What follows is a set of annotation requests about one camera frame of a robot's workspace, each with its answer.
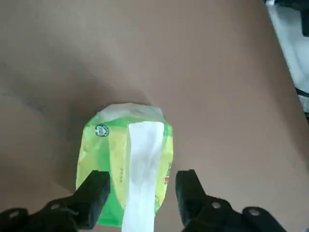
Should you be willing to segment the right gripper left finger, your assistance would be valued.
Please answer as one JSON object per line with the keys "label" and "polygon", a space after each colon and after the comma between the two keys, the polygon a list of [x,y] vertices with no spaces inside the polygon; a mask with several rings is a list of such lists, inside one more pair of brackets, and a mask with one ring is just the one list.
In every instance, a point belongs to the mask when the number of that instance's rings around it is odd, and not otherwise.
{"label": "right gripper left finger", "polygon": [[78,232],[95,228],[111,192],[107,171],[93,170],[70,196],[48,202],[30,214],[26,208],[0,213],[2,232]]}

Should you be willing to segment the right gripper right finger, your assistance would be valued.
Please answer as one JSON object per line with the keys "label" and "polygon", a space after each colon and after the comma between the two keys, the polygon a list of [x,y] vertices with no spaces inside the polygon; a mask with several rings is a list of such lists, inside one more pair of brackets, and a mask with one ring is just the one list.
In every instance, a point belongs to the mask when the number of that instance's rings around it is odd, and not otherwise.
{"label": "right gripper right finger", "polygon": [[183,232],[284,232],[286,229],[257,206],[235,211],[221,198],[205,193],[196,172],[178,171],[175,192]]}

